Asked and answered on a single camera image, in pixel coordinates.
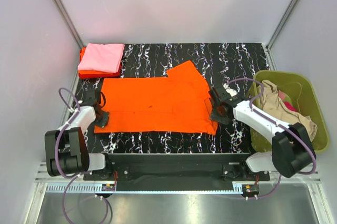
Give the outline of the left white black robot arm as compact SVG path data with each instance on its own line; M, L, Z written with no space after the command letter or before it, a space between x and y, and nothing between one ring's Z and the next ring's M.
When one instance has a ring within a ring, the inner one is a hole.
M85 132L89 126L103 129L107 126L109 113L103 111L105 95L96 89L89 90L81 101L67 88L61 87L58 94L62 101L62 91L68 92L75 101L75 107L66 104L71 117L57 130L45 134L46 169L51 177L73 178L77 174L95 171L103 180L110 179L114 167L107 163L104 154L90 154L85 143Z

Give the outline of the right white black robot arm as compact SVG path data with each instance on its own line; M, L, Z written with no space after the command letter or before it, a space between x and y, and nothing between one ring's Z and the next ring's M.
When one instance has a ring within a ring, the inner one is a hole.
M272 145L268 152L256 152L239 166L239 174L251 180L261 171L277 171L290 178L295 174L312 174L316 154L308 132L301 123L289 124L257 108L250 100L232 96L224 87L209 90L212 111L210 120L228 124L232 119L257 131Z

